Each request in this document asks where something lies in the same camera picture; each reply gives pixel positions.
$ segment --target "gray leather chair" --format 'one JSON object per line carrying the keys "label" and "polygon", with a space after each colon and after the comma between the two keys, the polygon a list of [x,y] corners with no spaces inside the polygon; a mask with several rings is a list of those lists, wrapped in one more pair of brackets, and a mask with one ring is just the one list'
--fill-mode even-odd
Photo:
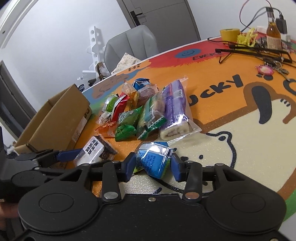
{"label": "gray leather chair", "polygon": [[125,53],[140,60],[159,54],[156,39],[149,28],[140,25],[108,41],[104,61],[109,72],[117,67]]}

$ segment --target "smiley face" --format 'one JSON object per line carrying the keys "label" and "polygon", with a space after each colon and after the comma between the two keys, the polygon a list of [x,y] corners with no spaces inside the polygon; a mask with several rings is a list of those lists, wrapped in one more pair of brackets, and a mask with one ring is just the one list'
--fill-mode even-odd
{"label": "smiley face", "polygon": [[182,52],[178,53],[175,57],[176,58],[188,58],[195,56],[201,52],[200,49],[188,49],[188,50],[183,50]]}

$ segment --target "table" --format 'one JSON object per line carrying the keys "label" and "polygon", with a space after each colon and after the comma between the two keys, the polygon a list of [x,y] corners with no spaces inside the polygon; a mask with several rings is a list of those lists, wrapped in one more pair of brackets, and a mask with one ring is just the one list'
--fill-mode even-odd
{"label": "table", "polygon": [[[232,55],[223,64],[215,48],[222,43],[200,41],[147,59],[115,76],[96,84],[83,94],[93,113],[98,114],[106,97],[120,93],[125,80],[149,78],[159,88],[187,76],[186,96],[194,122],[202,132],[188,136],[172,147],[179,156],[187,156],[203,166],[223,162],[235,163],[235,169],[278,192],[287,203],[288,219],[296,212],[296,69],[285,67],[291,82],[275,73],[258,75],[255,66],[261,60],[250,56]],[[84,128],[77,144],[81,148],[97,127],[93,116]],[[123,160],[141,141],[109,142],[119,151],[115,160]],[[170,171],[164,185],[184,188],[174,181]],[[122,192],[152,193],[162,187],[162,193],[172,193],[144,172],[121,184]],[[94,185],[99,195],[101,183]],[[204,186],[203,192],[210,191]]]}

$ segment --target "yellow tape roll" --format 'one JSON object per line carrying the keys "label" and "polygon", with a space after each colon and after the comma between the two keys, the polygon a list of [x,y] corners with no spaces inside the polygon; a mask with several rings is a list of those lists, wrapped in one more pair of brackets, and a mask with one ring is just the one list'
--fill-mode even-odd
{"label": "yellow tape roll", "polygon": [[220,30],[220,34],[223,41],[236,43],[240,30],[238,28],[222,29]]}

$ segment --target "black door handle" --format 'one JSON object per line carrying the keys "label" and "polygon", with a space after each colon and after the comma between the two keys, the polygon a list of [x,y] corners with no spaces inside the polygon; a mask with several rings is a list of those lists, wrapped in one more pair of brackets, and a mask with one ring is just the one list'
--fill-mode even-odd
{"label": "black door handle", "polygon": [[138,20],[138,16],[139,15],[142,15],[143,13],[136,14],[135,11],[131,11],[130,14],[131,14],[131,16],[132,16],[132,18],[133,18],[136,26],[141,25],[140,22],[139,22],[139,20]]}

